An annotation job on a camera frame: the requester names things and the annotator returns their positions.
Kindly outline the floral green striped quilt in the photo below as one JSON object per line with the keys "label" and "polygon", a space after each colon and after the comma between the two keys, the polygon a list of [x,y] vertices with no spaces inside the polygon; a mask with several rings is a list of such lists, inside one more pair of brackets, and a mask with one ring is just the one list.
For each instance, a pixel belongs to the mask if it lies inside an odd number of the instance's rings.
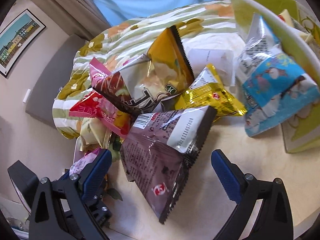
{"label": "floral green striped quilt", "polygon": [[96,58],[115,69],[125,60],[151,46],[167,27],[195,22],[187,34],[180,35],[184,49],[226,49],[238,57],[245,43],[238,35],[229,0],[211,1],[176,8],[143,18],[133,18],[109,28],[88,41],[73,59],[72,72],[53,103],[56,129],[67,139],[80,135],[82,118],[69,116],[70,108],[91,91],[89,62]]}

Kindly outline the blue white snack bag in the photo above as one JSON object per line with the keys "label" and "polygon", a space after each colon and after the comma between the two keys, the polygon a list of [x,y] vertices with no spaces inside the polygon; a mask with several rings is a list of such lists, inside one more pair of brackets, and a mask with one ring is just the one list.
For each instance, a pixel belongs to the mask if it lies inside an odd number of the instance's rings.
{"label": "blue white snack bag", "polygon": [[271,129],[319,99],[319,87],[291,57],[259,14],[254,14],[236,78],[243,92],[249,137]]}

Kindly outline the yellow brown chip bag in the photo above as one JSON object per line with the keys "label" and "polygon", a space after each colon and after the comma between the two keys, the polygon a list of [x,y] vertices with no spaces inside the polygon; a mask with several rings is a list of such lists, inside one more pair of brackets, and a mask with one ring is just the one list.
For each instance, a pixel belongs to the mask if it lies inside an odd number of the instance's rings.
{"label": "yellow brown chip bag", "polygon": [[150,113],[163,98],[180,94],[195,80],[176,25],[166,28],[148,51],[114,70],[93,58],[92,88],[120,111]]}

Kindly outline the green white cardboard box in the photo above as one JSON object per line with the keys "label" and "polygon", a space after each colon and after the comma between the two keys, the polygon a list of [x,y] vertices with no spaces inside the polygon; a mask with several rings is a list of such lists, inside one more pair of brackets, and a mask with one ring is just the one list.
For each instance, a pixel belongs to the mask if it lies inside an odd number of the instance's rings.
{"label": "green white cardboard box", "polygon": [[[319,83],[319,22],[295,0],[231,0],[236,26],[246,39],[253,14],[263,16],[283,51]],[[281,125],[288,153],[319,146],[319,101],[304,107]]]}

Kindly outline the red pink snack bag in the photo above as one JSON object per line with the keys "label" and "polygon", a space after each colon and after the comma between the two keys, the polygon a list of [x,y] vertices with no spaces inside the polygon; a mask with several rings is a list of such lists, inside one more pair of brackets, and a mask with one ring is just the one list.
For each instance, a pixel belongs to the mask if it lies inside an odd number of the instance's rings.
{"label": "red pink snack bag", "polygon": [[108,129],[126,138],[131,128],[131,116],[117,109],[95,90],[91,91],[70,110],[69,116],[98,118]]}

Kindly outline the beige curtain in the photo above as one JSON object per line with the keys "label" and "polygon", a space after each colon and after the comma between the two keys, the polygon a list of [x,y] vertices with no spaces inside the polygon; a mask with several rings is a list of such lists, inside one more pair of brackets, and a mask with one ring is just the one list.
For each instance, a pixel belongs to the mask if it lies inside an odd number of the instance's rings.
{"label": "beige curtain", "polygon": [[92,0],[31,0],[65,33],[91,40],[110,27]]}

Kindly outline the pink white Oishi bag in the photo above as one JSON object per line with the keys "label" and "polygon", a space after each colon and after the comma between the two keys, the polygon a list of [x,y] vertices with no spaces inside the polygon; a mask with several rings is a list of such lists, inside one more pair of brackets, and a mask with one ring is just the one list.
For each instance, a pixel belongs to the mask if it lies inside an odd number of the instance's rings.
{"label": "pink white Oishi bag", "polygon": [[69,176],[73,174],[80,174],[86,165],[92,163],[96,157],[100,154],[101,148],[96,148],[95,150],[84,153],[80,150],[76,150],[74,154],[74,161],[69,169]]}

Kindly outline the framed city picture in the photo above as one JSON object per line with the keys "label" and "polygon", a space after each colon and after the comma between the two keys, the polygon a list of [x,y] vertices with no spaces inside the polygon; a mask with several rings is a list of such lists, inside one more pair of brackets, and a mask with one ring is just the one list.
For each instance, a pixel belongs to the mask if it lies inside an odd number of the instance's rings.
{"label": "framed city picture", "polygon": [[8,77],[12,67],[29,44],[46,26],[25,9],[1,31],[1,75]]}

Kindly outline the purple brown snack bag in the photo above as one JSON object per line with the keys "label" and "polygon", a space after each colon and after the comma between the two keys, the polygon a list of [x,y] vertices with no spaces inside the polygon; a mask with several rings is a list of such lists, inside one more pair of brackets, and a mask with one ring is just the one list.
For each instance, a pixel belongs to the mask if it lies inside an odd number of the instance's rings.
{"label": "purple brown snack bag", "polygon": [[123,142],[127,180],[136,183],[161,224],[176,205],[216,114],[212,106],[141,114]]}

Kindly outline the pale yellow snack bag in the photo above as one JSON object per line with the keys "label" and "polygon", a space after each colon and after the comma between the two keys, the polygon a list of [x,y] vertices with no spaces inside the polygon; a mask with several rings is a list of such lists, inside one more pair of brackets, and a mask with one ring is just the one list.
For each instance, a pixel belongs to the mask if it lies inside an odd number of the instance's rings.
{"label": "pale yellow snack bag", "polygon": [[107,149],[111,134],[111,131],[98,118],[84,118],[80,130],[82,150],[87,153],[96,148]]}

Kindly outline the gold yellow snack bag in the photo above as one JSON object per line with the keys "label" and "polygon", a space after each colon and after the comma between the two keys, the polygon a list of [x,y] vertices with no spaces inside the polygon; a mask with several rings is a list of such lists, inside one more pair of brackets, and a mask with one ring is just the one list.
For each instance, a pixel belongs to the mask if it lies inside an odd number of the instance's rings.
{"label": "gold yellow snack bag", "polygon": [[215,119],[223,116],[244,116],[245,106],[229,91],[227,91],[213,64],[204,67],[199,76],[183,92],[174,109],[187,109],[202,106],[212,106],[216,109]]}

